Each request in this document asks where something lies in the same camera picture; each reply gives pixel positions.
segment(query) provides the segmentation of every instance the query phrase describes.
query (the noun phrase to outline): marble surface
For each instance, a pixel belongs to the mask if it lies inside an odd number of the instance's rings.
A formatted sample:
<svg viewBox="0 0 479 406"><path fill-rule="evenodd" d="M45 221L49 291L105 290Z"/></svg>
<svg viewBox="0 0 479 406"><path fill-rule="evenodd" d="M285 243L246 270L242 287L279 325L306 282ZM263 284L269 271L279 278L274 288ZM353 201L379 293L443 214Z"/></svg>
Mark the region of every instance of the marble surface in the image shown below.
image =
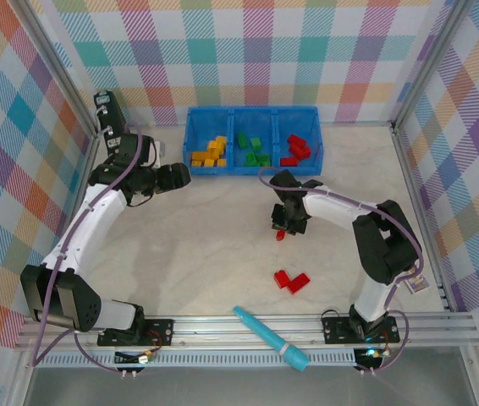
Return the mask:
<svg viewBox="0 0 479 406"><path fill-rule="evenodd" d="M181 161L184 127L144 132L166 143L163 163ZM325 162L317 178L358 200L398 201L420 237L388 129L322 132ZM147 315L226 315L236 305L256 314L348 311L366 278L353 233L312 218L306 234L277 242L270 218L275 203L277 196L256 177L193 177L186 188L119 216L89 283L102 297L143 305ZM273 281L279 269L291 277L305 272L311 282L293 296ZM413 295L401 286L391 306L442 310L428 260L424 275L429 289Z"/></svg>

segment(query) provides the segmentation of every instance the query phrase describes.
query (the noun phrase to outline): yellow block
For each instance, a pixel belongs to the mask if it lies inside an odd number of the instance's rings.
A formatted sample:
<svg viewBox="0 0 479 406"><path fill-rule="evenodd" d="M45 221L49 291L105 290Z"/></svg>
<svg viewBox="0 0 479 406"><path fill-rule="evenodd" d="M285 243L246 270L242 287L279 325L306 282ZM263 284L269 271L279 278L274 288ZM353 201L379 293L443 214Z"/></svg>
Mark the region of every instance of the yellow block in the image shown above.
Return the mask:
<svg viewBox="0 0 479 406"><path fill-rule="evenodd" d="M207 151L194 151L192 153L193 161L205 161L209 158L209 152Z"/></svg>
<svg viewBox="0 0 479 406"><path fill-rule="evenodd" d="M212 148L208 152L208 154L210 159L212 159L213 161L216 161L221 156L221 150L218 150L217 148Z"/></svg>
<svg viewBox="0 0 479 406"><path fill-rule="evenodd" d="M221 155L224 153L224 149L226 148L226 142L222 142L222 141L215 141L217 142L217 144L219 145L219 148L221 149Z"/></svg>
<svg viewBox="0 0 479 406"><path fill-rule="evenodd" d="M208 151L211 151L211 150L222 150L224 151L224 146L226 144L223 144L222 142L218 142L218 141L209 141L209 143L207 144L207 150Z"/></svg>

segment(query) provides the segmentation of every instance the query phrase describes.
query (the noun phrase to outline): teal marker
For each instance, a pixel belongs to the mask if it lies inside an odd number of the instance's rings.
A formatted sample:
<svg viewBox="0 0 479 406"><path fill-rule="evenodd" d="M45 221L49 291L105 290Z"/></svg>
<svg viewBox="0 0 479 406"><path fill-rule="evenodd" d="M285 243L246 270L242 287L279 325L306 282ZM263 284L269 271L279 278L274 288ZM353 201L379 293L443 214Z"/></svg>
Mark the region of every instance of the teal marker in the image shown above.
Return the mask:
<svg viewBox="0 0 479 406"><path fill-rule="evenodd" d="M234 307L234 313L243 324L248 326L258 337L277 351L293 368L296 370L304 370L307 364L309 364L309 357L307 357L307 355L302 353L294 345L284 341L284 339L256 319L251 313L243 310L239 306Z"/></svg>

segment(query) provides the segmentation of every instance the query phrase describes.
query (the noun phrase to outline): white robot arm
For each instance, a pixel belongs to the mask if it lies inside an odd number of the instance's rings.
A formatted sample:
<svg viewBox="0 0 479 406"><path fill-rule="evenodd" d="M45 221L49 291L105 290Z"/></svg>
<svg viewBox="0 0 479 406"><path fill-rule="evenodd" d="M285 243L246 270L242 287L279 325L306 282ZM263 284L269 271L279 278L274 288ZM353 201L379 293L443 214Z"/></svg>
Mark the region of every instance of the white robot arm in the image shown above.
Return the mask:
<svg viewBox="0 0 479 406"><path fill-rule="evenodd" d="M399 228L364 207L374 207L376 211L392 217L417 244L416 236L399 205L391 200L380 205L366 202L353 204L348 202L353 201L351 199L334 197L334 193L328 193L332 192L331 189L316 180L301 184L286 170L276 174L270 180L270 185L283 202L273 208L273 228L293 235L304 233L307 220L320 217L355 233L360 261L367 278L360 296L350 306L349 323L360 340L376 335L387 316L396 277L414 266L418 254ZM388 236L383 235L383 232L388 232Z"/></svg>
<svg viewBox="0 0 479 406"><path fill-rule="evenodd" d="M124 208L129 206L133 195L142 194L151 198L154 194L179 189L190 182L189 170L183 163L160 168L142 166L150 156L151 140L143 137L142 150L146 158L141 158L139 165L116 187L106 192L129 165L129 160L121 161L121 157L135 155L136 139L136 135L122 134L117 155L108 158L91 173L90 186L85 192L81 208L58 244L39 266L27 265L22 271L21 285L30 315L35 321L43 318L47 287L52 279L53 268L58 264L58 258L62 257L53 282L47 323L80 332L113 329L121 332L126 343L135 343L140 336L144 324L143 308L136 304L101 299L85 281L109 228ZM93 203L101 193L105 194L97 203ZM67 235L71 235L71 239L65 250L63 245Z"/></svg>

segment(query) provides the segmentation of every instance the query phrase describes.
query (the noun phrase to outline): plaid wall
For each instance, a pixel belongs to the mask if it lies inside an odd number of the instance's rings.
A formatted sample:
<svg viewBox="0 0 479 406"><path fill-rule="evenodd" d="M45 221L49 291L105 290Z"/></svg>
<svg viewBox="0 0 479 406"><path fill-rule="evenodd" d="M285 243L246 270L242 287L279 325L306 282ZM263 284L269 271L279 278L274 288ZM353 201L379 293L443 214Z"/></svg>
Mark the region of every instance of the plaid wall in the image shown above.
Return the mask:
<svg viewBox="0 0 479 406"><path fill-rule="evenodd" d="M398 117L399 110L403 106L403 102L407 95L409 94L410 87L413 83L415 83L416 78L421 72L422 66L424 62L426 62L427 56L430 54L431 50L433 49L433 45L435 44L435 39L438 37L439 33L444 27L446 19L448 18L452 7L456 4L457 0L445 0L444 5L439 12L439 16L435 21L431 31L429 32L429 36L427 36L426 42L422 46L421 51L418 53L416 57L416 61L413 65L413 68L409 72L409 76L407 77L407 81L405 85L401 89L399 93L398 101L395 103L394 109L390 114L390 121L394 121Z"/></svg>
<svg viewBox="0 0 479 406"><path fill-rule="evenodd" d="M89 140L6 0L0 0L0 396L26 314L19 274L53 247Z"/></svg>
<svg viewBox="0 0 479 406"><path fill-rule="evenodd" d="M267 104L316 104L324 122L388 121L424 19L444 3L53 0L64 38L41 2L31 0L88 105L91 89L112 89L127 117L157 124L184 123L189 106Z"/></svg>
<svg viewBox="0 0 479 406"><path fill-rule="evenodd" d="M443 271L479 325L479 0L404 130Z"/></svg>

